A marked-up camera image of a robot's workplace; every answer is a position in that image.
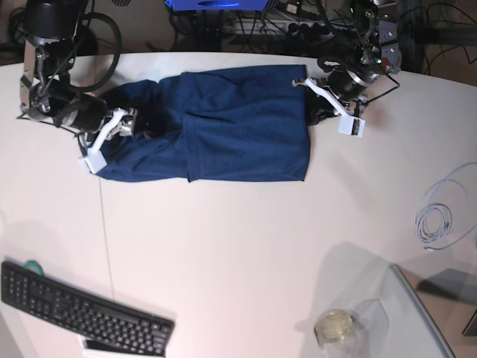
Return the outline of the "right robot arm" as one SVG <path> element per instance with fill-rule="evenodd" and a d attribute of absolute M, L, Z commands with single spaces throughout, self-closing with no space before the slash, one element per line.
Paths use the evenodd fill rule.
<path fill-rule="evenodd" d="M 121 55 L 122 35 L 108 15 L 88 11 L 90 1 L 28 1 L 24 12 L 26 32 L 24 69 L 20 79 L 21 118 L 43 122 L 76 134 L 96 136 L 112 116 L 105 100 L 95 97 L 113 76 Z M 115 38 L 113 60 L 102 78 L 89 86 L 71 82 L 78 49 L 86 27 L 98 20 Z"/>

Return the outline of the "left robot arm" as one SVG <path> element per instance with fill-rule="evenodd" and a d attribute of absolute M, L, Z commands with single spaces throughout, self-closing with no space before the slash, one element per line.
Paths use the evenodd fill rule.
<path fill-rule="evenodd" d="M 375 1 L 346 1 L 348 14 L 336 26 L 326 14 L 322 1 L 316 2 L 325 34 L 329 36 L 316 47 L 317 65 L 327 74 L 315 83 L 333 99 L 359 116 L 369 104 L 400 87 L 392 74 L 399 71 L 397 23 L 385 20 Z M 394 86 L 373 98 L 364 94 L 380 77 Z"/>

